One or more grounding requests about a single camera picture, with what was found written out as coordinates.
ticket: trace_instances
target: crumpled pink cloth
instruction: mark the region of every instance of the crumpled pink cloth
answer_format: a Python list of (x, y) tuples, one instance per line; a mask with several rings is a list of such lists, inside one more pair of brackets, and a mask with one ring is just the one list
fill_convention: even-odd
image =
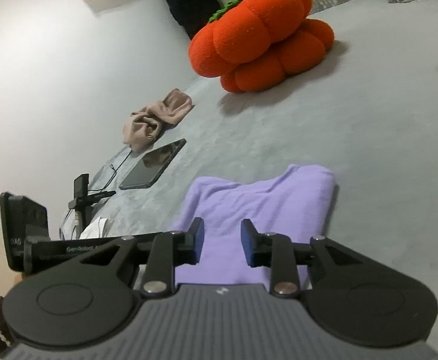
[(164, 100), (132, 112), (122, 129), (122, 142), (139, 152), (157, 140), (164, 123), (176, 126), (191, 109), (191, 97), (176, 88)]

